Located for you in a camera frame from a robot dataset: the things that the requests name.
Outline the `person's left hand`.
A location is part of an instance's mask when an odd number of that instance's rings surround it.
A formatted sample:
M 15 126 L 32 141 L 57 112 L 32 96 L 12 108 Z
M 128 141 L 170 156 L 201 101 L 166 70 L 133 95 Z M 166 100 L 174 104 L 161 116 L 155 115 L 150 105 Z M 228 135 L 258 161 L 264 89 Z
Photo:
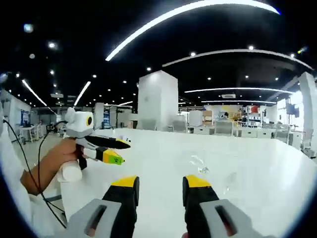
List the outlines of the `person's left hand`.
M 62 139 L 53 149 L 47 153 L 48 162 L 55 172 L 66 162 L 77 160 L 83 155 L 84 147 L 78 145 L 74 138 Z

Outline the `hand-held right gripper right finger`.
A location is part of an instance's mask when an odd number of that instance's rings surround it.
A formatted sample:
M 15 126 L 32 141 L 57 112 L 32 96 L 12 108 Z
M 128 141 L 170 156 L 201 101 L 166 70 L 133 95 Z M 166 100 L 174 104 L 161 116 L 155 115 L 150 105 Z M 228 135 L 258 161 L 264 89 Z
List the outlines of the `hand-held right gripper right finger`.
M 211 184 L 195 175 L 183 178 L 183 206 L 189 238 L 262 238 L 250 217 Z

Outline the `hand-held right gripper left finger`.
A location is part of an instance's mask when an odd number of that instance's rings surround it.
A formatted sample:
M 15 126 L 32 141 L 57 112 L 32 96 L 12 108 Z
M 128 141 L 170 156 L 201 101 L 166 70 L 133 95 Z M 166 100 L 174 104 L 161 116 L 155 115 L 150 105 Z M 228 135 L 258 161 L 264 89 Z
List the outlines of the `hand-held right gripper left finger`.
M 102 199 L 93 199 L 68 222 L 68 238 L 131 238 L 137 221 L 138 176 L 111 184 Z

